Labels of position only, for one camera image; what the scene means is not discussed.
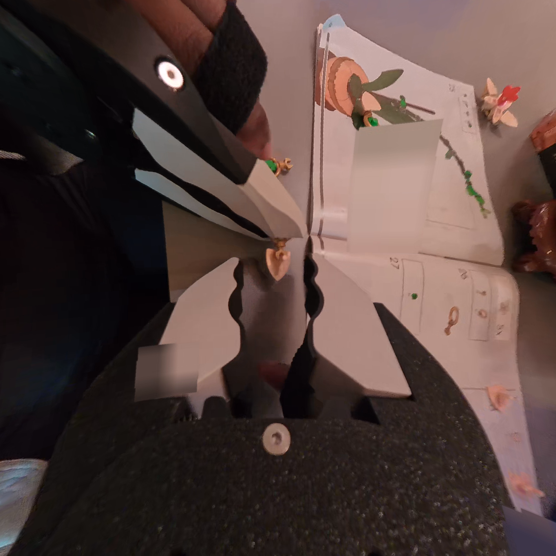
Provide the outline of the open instruction booklet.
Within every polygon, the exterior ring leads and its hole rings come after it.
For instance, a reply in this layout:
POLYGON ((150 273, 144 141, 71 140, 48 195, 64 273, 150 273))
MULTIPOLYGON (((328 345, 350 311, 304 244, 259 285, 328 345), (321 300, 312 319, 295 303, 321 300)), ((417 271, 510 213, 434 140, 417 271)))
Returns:
POLYGON ((541 499, 517 362, 519 290, 502 267, 472 85, 373 43, 316 31, 310 236, 450 374, 518 511, 541 499), (372 111, 378 127, 354 128, 372 111))

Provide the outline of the person's left hand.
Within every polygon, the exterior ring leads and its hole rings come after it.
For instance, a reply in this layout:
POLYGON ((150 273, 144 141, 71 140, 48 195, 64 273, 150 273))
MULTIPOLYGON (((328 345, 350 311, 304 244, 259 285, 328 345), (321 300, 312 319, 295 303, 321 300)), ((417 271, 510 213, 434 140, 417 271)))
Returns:
POLYGON ((271 158, 260 92, 268 61, 236 1, 128 1, 190 76, 205 106, 256 157, 271 158))

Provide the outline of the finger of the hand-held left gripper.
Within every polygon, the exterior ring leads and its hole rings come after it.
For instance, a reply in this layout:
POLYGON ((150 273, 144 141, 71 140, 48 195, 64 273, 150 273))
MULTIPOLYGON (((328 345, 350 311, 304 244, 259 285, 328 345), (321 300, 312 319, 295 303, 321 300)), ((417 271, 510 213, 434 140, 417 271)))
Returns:
POLYGON ((179 185, 162 175, 144 170, 135 170, 135 179, 143 185, 156 191, 169 202, 180 206, 184 210, 188 210, 199 217, 210 221, 218 226, 224 227, 231 231, 241 233, 253 239, 267 239, 267 235, 260 235, 253 231, 247 230, 235 223, 228 216, 225 216, 215 210, 207 207, 200 201, 194 199, 189 193, 184 191, 179 185))
POLYGON ((132 129, 158 164, 147 171, 166 177, 194 199, 254 233, 272 239, 306 236, 304 215, 265 162, 256 160, 246 183, 234 184, 138 109, 132 129))

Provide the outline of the pale grey cloth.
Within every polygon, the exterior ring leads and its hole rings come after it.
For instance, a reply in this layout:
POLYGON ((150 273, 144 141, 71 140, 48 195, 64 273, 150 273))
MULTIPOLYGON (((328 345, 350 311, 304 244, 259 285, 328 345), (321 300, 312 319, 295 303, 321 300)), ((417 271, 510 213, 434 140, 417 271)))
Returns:
POLYGON ((1 555, 10 552, 23 530, 47 468, 39 459, 1 461, 1 555))

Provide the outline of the black orchid set box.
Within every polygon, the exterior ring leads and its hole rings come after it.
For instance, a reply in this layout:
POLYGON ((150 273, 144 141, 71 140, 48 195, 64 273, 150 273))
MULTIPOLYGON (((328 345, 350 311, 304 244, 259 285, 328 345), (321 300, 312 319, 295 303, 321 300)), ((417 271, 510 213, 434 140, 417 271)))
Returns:
POLYGON ((555 198, 555 108, 538 122, 529 138, 555 198))

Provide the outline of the tan brick flower red centre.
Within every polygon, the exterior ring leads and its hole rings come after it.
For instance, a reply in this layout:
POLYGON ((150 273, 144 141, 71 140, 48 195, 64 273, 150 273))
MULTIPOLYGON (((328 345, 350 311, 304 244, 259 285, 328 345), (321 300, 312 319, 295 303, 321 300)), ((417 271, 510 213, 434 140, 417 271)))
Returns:
POLYGON ((486 79, 480 110, 492 126, 518 127, 518 120, 510 108, 518 101, 520 91, 521 87, 511 85, 498 91, 494 82, 490 78, 486 79))

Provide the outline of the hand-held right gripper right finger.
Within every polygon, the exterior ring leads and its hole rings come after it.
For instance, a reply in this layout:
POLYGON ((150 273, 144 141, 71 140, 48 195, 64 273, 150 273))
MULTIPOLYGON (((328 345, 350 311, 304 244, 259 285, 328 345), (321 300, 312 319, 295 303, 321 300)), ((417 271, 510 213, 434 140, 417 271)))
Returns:
POLYGON ((308 324, 280 403, 285 418, 376 418, 371 398, 412 392, 371 298, 322 255, 305 257, 308 324))

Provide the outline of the tan shield-shaped brick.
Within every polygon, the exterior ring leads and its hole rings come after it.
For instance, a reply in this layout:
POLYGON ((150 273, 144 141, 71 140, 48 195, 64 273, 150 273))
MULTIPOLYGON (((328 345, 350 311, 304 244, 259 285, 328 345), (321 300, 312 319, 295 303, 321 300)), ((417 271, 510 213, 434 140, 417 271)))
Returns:
POLYGON ((281 249, 267 248, 265 261, 270 276, 274 281, 280 281, 290 267, 291 253, 281 249))

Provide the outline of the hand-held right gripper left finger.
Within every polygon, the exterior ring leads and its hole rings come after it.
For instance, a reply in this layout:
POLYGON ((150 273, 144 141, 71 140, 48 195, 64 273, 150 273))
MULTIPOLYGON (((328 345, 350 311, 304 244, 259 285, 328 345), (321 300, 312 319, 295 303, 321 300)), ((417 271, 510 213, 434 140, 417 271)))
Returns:
POLYGON ((240 352, 240 325, 229 302, 238 284, 239 259, 232 257, 191 285, 178 298, 160 345, 173 345, 175 367, 190 404, 212 396, 229 399, 224 367, 240 352))

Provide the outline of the brown brick pot base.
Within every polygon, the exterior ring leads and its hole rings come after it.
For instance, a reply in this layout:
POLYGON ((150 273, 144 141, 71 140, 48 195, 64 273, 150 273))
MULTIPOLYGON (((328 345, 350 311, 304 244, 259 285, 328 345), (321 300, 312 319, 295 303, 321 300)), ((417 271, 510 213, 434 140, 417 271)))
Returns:
POLYGON ((522 273, 545 273, 555 278, 555 200, 519 201, 511 208, 514 221, 527 228, 529 244, 512 263, 522 273))

